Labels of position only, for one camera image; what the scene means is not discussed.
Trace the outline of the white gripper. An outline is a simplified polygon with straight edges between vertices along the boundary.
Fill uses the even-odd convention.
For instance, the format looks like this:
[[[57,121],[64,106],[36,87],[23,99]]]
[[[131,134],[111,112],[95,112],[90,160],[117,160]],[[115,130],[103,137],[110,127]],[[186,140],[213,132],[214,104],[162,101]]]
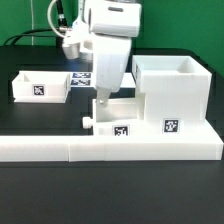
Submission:
[[[106,35],[93,36],[93,73],[99,77],[112,75],[123,76],[131,50],[131,39],[127,37],[113,37]],[[108,104],[111,92],[108,88],[97,90],[97,103],[103,107]]]

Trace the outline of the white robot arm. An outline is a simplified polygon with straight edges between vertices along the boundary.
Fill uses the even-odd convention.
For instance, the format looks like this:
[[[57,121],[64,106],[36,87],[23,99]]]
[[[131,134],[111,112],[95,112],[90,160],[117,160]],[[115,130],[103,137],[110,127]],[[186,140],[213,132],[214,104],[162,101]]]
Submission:
[[[126,72],[132,39],[139,35],[142,6],[140,0],[82,0],[83,12],[72,24],[70,59],[81,56],[85,48],[92,60],[96,103],[108,104],[119,91]]]

